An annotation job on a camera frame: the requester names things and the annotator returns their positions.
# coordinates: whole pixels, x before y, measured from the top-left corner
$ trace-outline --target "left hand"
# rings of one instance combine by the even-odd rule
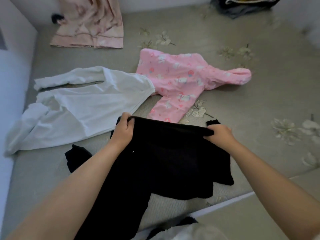
[[[114,133],[109,141],[109,144],[115,145],[121,151],[130,143],[134,134],[134,119],[128,122],[130,116],[130,113],[122,113],[121,119],[115,127]]]

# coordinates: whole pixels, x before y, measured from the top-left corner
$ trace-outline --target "human hand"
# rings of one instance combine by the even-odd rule
[[[222,148],[225,151],[228,151],[237,140],[234,138],[230,128],[222,124],[213,124],[207,127],[214,131],[212,136],[204,136],[204,139],[210,141],[216,146]]]
[[[108,144],[112,144],[117,149],[123,151],[132,140],[134,134],[134,119],[128,122],[130,113],[123,112],[119,123],[116,125],[113,135]]]

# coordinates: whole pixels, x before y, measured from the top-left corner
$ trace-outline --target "wall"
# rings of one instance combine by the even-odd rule
[[[320,0],[281,0],[275,13],[291,22],[320,48]]]
[[[7,50],[0,49],[0,229],[13,160],[5,158],[4,139],[21,117],[29,83],[37,31],[9,0],[0,0],[0,28]]]
[[[51,14],[59,13],[57,0],[11,0],[36,28],[51,23]],[[209,3],[210,0],[118,0],[122,13],[167,7]]]

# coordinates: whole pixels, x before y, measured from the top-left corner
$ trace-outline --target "white garment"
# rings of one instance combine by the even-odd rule
[[[155,92],[145,76],[102,66],[36,79],[34,88],[95,81],[104,82],[39,93],[36,103],[29,105],[9,131],[6,153],[55,147],[109,132],[122,112],[134,113]]]
[[[193,223],[187,226],[174,226],[159,232],[150,240],[228,240],[225,235],[213,226]]]

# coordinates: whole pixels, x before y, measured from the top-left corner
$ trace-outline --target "human arm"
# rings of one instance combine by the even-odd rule
[[[73,240],[90,212],[111,166],[133,136],[123,113],[110,141],[48,195],[7,240]]]
[[[210,125],[205,137],[236,161],[260,202],[290,240],[311,240],[320,233],[320,202],[240,144],[224,125]]]

